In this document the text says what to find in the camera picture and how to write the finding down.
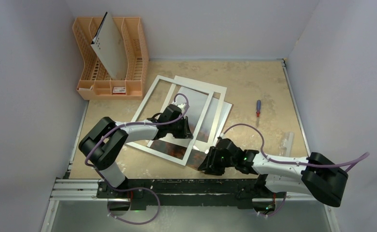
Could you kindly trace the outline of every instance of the screwdriver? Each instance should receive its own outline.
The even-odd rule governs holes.
[[[256,114],[257,114],[257,127],[260,124],[260,109],[261,109],[261,101],[258,100],[257,101],[257,111],[256,111]]]

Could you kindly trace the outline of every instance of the frame backing board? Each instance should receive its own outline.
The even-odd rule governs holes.
[[[175,80],[182,80],[182,81],[184,81],[187,84],[190,84],[192,86],[204,87],[206,89],[213,90],[215,93],[220,94],[220,98],[218,100],[218,104],[217,104],[217,108],[216,108],[216,112],[215,112],[215,116],[214,116],[214,120],[213,120],[213,124],[211,126],[210,134],[208,136],[208,141],[203,142],[203,141],[196,140],[194,142],[194,146],[196,148],[198,148],[202,152],[205,152],[207,149],[209,149],[209,147],[211,147],[213,145],[214,141],[216,141],[217,137],[219,136],[219,134],[216,134],[216,132],[221,131],[221,130],[217,129],[217,126],[218,126],[218,120],[222,116],[221,110],[223,108],[223,103],[224,103],[224,98],[225,98],[225,95],[226,95],[227,87],[217,86],[217,85],[213,85],[213,84],[210,84],[210,83],[207,83],[207,82],[197,81],[197,80],[185,78],[185,77],[182,77],[182,76],[175,76],[174,79]],[[166,96],[166,99],[164,101],[164,104],[161,108],[161,112],[163,112],[166,109],[166,107],[168,106],[170,99],[172,98],[172,95],[174,93],[175,87],[176,87],[176,84],[171,85],[170,90],[169,90],[169,92]],[[173,144],[176,144],[176,145],[180,145],[180,146],[186,146],[186,144],[179,143],[179,141],[181,141],[181,140],[173,140],[173,142],[168,141],[168,140],[163,140],[163,141],[173,143]],[[152,143],[153,143],[153,141],[150,141],[147,144],[147,146],[150,147],[152,145]]]
[[[190,143],[188,144],[188,147],[187,147],[187,150],[184,154],[184,157],[183,159],[178,159],[178,158],[175,158],[175,157],[172,157],[172,156],[169,156],[167,154],[164,154],[164,153],[161,153],[161,152],[158,152],[152,148],[149,148],[147,146],[143,146],[143,145],[140,145],[140,144],[137,144],[137,143],[134,143],[134,142],[131,142],[131,143],[127,143],[126,145],[128,146],[131,146],[131,147],[134,147],[134,148],[137,148],[139,150],[142,150],[144,152],[147,152],[147,153],[150,153],[150,154],[153,154],[155,156],[158,156],[158,157],[161,157],[161,158],[164,158],[166,160],[169,160],[169,161],[172,161],[172,162],[175,162],[175,163],[178,163],[180,165],[183,165],[185,166],[186,163],[187,163],[187,160],[189,159],[189,156],[190,156],[190,153],[191,153],[191,150],[194,146],[194,143],[196,141],[196,138],[197,138],[197,135],[200,131],[200,127],[201,127],[201,124],[203,123],[203,120],[204,120],[204,117],[205,117],[205,114],[207,112],[207,109],[208,109],[208,106],[211,102],[211,99],[213,97],[213,94],[214,92],[213,91],[210,91],[208,89],[204,89],[204,88],[201,88],[201,87],[197,87],[197,86],[191,86],[190,84],[184,82],[184,81],[181,81],[181,80],[173,80],[171,78],[167,78],[167,77],[164,77],[164,76],[160,76],[160,75],[157,75],[156,79],[154,80],[152,86],[150,87],[150,89],[148,90],[145,98],[143,99],[142,103],[140,104],[139,108],[137,109],[136,113],[134,114],[133,118],[131,119],[131,122],[135,122],[137,120],[137,118],[140,116],[141,112],[143,111],[150,95],[152,94],[154,88],[156,87],[157,83],[159,81],[166,81],[166,82],[170,82],[172,84],[175,84],[175,85],[179,85],[179,86],[184,86],[184,87],[187,87],[187,88],[191,88],[193,90],[197,90],[199,92],[203,92],[203,93],[206,93],[208,94],[208,97],[207,97],[207,100],[205,102],[205,105],[204,105],[204,108],[203,108],[203,111],[200,115],[200,119],[197,123],[197,126],[196,126],[196,129],[194,130],[193,132],[193,139],[190,141]]]

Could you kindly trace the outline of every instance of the robotic arm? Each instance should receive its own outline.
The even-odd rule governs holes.
[[[79,149],[99,170],[111,186],[128,189],[128,179],[121,172],[115,160],[125,143],[138,140],[156,140],[171,133],[174,138],[192,139],[188,118],[176,120],[182,114],[184,105],[170,104],[163,113],[158,113],[140,123],[129,123],[116,130],[106,142],[101,138],[116,127],[109,117],[102,118],[79,143]],[[206,159],[198,168],[205,174],[223,175],[225,168],[234,167],[244,174],[258,174],[256,186],[270,194],[297,192],[314,196],[318,201],[339,207],[344,193],[348,174],[341,168],[314,168],[298,165],[308,162],[317,165],[334,164],[320,153],[312,153],[309,158],[288,158],[276,156],[277,161],[293,164],[278,164],[270,161],[272,156],[264,156],[257,150],[242,150],[228,138],[219,138],[216,146],[209,149]]]

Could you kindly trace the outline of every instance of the beige table surface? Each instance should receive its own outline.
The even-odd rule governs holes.
[[[255,126],[256,101],[260,99],[259,129],[265,138],[264,151],[271,155],[279,154],[283,134],[292,131],[295,135],[291,156],[307,156],[280,61],[151,61],[146,91],[157,75],[169,78],[178,75],[227,87],[225,101],[233,106],[224,129],[236,123]],[[139,120],[160,111],[170,85],[159,82]],[[141,101],[90,101],[79,140],[104,116],[115,121],[130,121],[140,103]],[[226,135],[242,149],[260,149],[261,139],[250,128],[236,127]],[[84,165],[84,160],[85,156],[77,149],[70,179],[99,178],[93,169]],[[226,169],[223,176],[204,175],[190,167],[127,146],[123,147],[116,162],[128,178],[256,178],[255,175],[245,175],[234,168]]]

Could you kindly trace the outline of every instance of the white binder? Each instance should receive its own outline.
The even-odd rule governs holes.
[[[123,37],[110,13],[104,15],[91,46],[111,78],[126,78],[128,61]]]

